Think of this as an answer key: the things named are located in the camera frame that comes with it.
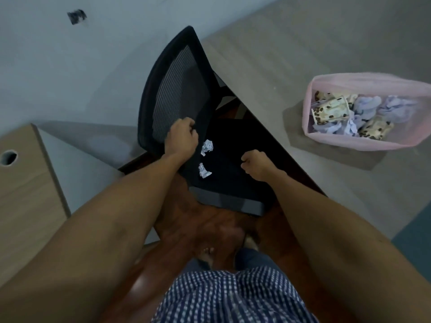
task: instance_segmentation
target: foot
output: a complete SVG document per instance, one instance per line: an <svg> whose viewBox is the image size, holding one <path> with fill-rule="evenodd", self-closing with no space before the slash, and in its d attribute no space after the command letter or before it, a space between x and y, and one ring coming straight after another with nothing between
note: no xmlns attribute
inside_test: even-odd
<svg viewBox="0 0 431 323"><path fill-rule="evenodd" d="M214 262L214 248L205 248L204 250L202 250L202 252L199 254L199 256L197 257L198 259L207 262L209 268L212 270L213 269L213 262Z"/></svg>
<svg viewBox="0 0 431 323"><path fill-rule="evenodd" d="M249 248L259 251L259 247L250 235L245 235L243 248Z"/></svg>

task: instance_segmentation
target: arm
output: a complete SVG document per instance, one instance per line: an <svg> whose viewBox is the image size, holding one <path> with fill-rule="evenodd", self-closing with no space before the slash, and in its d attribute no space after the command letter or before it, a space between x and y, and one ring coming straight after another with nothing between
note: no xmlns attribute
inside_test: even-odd
<svg viewBox="0 0 431 323"><path fill-rule="evenodd" d="M265 153L246 152L241 167L267 182L328 290L364 322L429 322L431 285L356 213L291 179Z"/></svg>
<svg viewBox="0 0 431 323"><path fill-rule="evenodd" d="M174 174L196 149L193 124L175 122L160 160L112 184L62 225L0 289L0 321L97 318L142 249Z"/></svg>

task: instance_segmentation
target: hand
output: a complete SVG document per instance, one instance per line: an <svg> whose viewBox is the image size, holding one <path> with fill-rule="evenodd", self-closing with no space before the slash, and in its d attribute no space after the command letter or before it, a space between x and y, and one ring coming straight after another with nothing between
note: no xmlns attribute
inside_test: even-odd
<svg viewBox="0 0 431 323"><path fill-rule="evenodd" d="M175 121L165 139L165 156L177 155L182 163L191 158L199 137L192 125L194 120L190 118Z"/></svg>
<svg viewBox="0 0 431 323"><path fill-rule="evenodd" d="M257 149L245 152L241 160L244 161L241 168L257 181L265 181L269 173L278 170L265 152L259 152Z"/></svg>

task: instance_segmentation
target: office chair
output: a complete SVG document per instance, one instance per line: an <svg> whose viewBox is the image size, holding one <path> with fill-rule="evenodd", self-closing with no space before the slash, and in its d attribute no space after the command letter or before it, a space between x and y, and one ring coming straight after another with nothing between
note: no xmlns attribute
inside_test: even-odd
<svg viewBox="0 0 431 323"><path fill-rule="evenodd" d="M255 181L240 168L240 158L255 148L270 156L268 138L272 138L255 121L213 118L227 95L232 93L219 86L193 27L186 27L166 46L148 76L139 110L138 142L161 157L175 120L194 119L199 144L179 171L189 190L202 204L262 215L275 195L265 183ZM214 149L203 157L200 152L207 139L213 141ZM202 179L200 163L213 174Z"/></svg>

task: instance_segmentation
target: desk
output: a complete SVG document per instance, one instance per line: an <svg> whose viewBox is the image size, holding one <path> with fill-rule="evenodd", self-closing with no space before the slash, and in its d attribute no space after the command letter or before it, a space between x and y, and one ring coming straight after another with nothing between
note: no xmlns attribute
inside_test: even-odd
<svg viewBox="0 0 431 323"><path fill-rule="evenodd" d="M431 81L431 43L422 34L430 6L400 2L279 0L202 43L214 71L322 191L388 238L431 200L431 139L391 152L329 146L304 136L301 111L320 74Z"/></svg>

